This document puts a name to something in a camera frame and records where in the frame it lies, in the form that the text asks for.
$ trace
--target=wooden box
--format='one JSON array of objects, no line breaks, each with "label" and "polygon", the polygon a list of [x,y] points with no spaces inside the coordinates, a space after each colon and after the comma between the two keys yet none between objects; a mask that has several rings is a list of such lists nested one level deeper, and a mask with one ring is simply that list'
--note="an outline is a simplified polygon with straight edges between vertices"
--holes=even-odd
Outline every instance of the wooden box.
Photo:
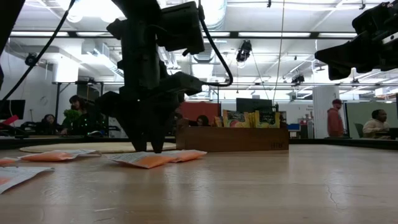
[{"label": "wooden box", "polygon": [[187,120],[177,124],[177,149],[206,152],[289,150],[287,129],[189,127]]}]

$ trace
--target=computer monitor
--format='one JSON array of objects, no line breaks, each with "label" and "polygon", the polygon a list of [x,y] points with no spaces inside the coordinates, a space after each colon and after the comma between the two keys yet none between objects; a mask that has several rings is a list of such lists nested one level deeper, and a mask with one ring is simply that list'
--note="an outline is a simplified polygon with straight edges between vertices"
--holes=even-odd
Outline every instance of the computer monitor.
[{"label": "computer monitor", "polygon": [[25,100],[6,100],[6,103],[1,108],[0,119],[8,119],[12,115],[17,115],[19,119],[24,119]]},{"label": "computer monitor", "polygon": [[258,111],[272,111],[272,100],[260,100],[249,98],[236,99],[236,111],[238,112],[255,112]]}]

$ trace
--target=yellow snack bag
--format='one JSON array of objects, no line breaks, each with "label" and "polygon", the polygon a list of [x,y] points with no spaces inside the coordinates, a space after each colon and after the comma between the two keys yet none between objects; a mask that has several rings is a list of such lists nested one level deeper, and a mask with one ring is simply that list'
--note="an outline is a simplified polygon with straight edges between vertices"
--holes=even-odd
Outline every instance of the yellow snack bag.
[{"label": "yellow snack bag", "polygon": [[215,123],[217,128],[222,128],[223,127],[222,117],[215,116],[214,117],[214,121],[215,121],[214,123]]},{"label": "yellow snack bag", "polygon": [[268,111],[255,112],[256,128],[280,128],[280,113]]},{"label": "yellow snack bag", "polygon": [[250,128],[249,113],[223,110],[224,127]]}]

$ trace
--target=robotic arm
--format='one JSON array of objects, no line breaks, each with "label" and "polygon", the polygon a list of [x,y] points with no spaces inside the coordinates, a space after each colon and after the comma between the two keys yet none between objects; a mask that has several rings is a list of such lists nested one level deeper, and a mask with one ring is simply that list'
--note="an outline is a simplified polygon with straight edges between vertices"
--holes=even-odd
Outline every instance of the robotic arm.
[{"label": "robotic arm", "polygon": [[168,75],[159,60],[157,46],[186,49],[186,54],[205,50],[200,12],[191,1],[160,9],[156,0],[113,0],[126,20],[116,19],[107,30],[121,41],[124,86],[119,94],[108,92],[96,101],[101,112],[115,117],[137,151],[146,151],[150,141],[161,153],[167,128],[184,94],[201,92],[203,82],[183,72]]},{"label": "robotic arm", "polygon": [[320,50],[315,58],[329,65],[329,79],[339,80],[351,74],[378,68],[398,68],[398,1],[383,2],[364,11],[353,20],[358,36],[336,47]]}]

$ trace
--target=snack packet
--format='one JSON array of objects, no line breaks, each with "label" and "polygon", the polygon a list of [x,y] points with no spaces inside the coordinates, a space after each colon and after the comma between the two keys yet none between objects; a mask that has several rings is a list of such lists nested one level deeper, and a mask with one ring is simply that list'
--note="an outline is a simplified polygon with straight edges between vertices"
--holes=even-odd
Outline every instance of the snack packet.
[{"label": "snack packet", "polygon": [[51,152],[43,152],[40,154],[33,154],[19,157],[23,161],[36,161],[36,162],[57,162],[75,159],[81,155],[97,155],[101,153],[96,150],[77,149],[77,150],[54,150]]},{"label": "snack packet", "polygon": [[223,110],[224,127],[250,128],[249,113]]},{"label": "snack packet", "polygon": [[168,162],[175,160],[177,157],[166,154],[155,154],[153,152],[133,152],[124,154],[115,154],[108,156],[108,159],[138,167],[150,169],[153,167],[161,166]]},{"label": "snack packet", "polygon": [[256,128],[280,128],[280,113],[256,111]]},{"label": "snack packet", "polygon": [[223,127],[223,117],[215,116],[214,124],[217,128],[222,128]]},{"label": "snack packet", "polygon": [[13,164],[13,163],[17,162],[18,160],[19,159],[17,159],[17,158],[4,157],[4,158],[0,159],[0,166]]},{"label": "snack packet", "polygon": [[0,194],[25,180],[29,180],[39,172],[53,170],[50,167],[0,167]]},{"label": "snack packet", "polygon": [[190,160],[198,159],[201,156],[207,154],[207,152],[198,151],[198,150],[176,150],[176,151],[165,151],[162,152],[164,155],[170,155],[176,157],[171,162],[187,162]]}]

